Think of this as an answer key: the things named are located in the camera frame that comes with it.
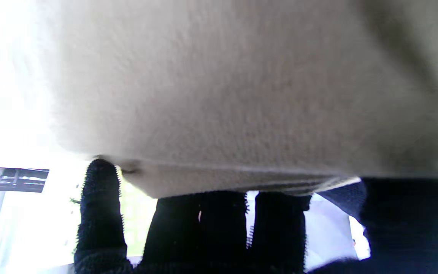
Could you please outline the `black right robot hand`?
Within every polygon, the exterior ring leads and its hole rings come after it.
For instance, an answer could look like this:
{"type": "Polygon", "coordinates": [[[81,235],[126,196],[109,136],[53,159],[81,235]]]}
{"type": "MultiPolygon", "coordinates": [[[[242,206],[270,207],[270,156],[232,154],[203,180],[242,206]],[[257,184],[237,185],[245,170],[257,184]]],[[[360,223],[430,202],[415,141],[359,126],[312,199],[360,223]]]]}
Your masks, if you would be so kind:
{"type": "MultiPolygon", "coordinates": [[[[438,179],[361,178],[341,188],[342,205],[362,201],[370,257],[334,260],[312,274],[438,274],[438,179]]],[[[141,262],[127,258],[116,167],[96,158],[83,184],[76,274],[303,274],[311,196],[265,191],[255,199],[247,246],[246,196],[211,191],[160,198],[141,262]]]]}

